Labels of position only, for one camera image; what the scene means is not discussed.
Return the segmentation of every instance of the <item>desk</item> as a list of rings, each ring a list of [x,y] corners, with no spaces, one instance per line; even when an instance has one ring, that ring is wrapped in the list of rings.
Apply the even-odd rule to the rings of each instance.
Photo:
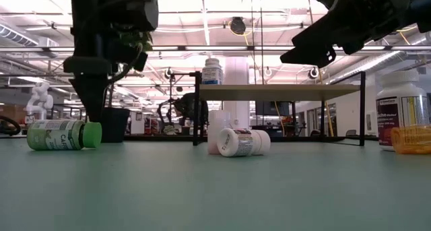
[[[431,156],[333,143],[208,156],[127,142],[33,152],[0,139],[0,230],[431,230]]]

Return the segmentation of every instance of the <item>chair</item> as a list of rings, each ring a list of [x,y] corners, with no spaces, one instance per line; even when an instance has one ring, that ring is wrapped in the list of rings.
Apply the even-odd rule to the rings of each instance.
[[[349,130],[345,133],[345,136],[356,136],[356,130]]]

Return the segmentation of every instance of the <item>bottle label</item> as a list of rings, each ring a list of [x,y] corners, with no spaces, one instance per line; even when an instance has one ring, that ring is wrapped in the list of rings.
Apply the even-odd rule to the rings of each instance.
[[[222,84],[223,79],[223,70],[214,68],[214,69],[205,69],[202,72],[202,84],[206,85],[220,85]]]
[[[383,146],[392,146],[391,130],[393,127],[427,125],[428,100],[426,97],[389,97],[376,101],[378,142]]]
[[[251,132],[244,129],[234,129],[234,132],[238,134],[238,149],[233,156],[249,156],[253,150],[253,137]]]
[[[30,127],[28,140],[38,150],[79,150],[79,133],[73,132],[75,124],[81,122],[37,121]]]

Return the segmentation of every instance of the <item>green bottle cap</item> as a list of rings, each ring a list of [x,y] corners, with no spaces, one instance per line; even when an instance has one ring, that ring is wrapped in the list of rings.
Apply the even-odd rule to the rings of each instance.
[[[102,125],[100,123],[86,123],[82,135],[84,147],[97,148],[102,141]]]

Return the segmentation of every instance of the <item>white cylinder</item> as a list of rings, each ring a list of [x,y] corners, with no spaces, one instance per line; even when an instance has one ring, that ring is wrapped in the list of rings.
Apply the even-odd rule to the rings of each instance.
[[[218,135],[230,126],[230,112],[212,110],[209,112],[208,121],[208,154],[220,154],[217,147]]]
[[[271,140],[264,131],[223,129],[217,146],[224,157],[263,155],[268,153]]]
[[[248,84],[247,57],[227,57],[224,67],[225,85]],[[230,112],[230,124],[233,128],[248,129],[250,126],[249,101],[225,101],[223,109]]]

